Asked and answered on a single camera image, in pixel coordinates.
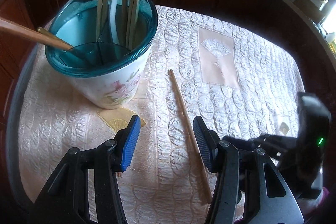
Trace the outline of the right hand white glove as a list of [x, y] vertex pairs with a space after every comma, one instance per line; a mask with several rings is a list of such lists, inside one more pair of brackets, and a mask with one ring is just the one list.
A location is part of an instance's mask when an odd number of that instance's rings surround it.
[[323, 186], [323, 168], [318, 171], [318, 175], [308, 189], [297, 199], [299, 208], [303, 215], [308, 215], [315, 211], [323, 202], [329, 191]]

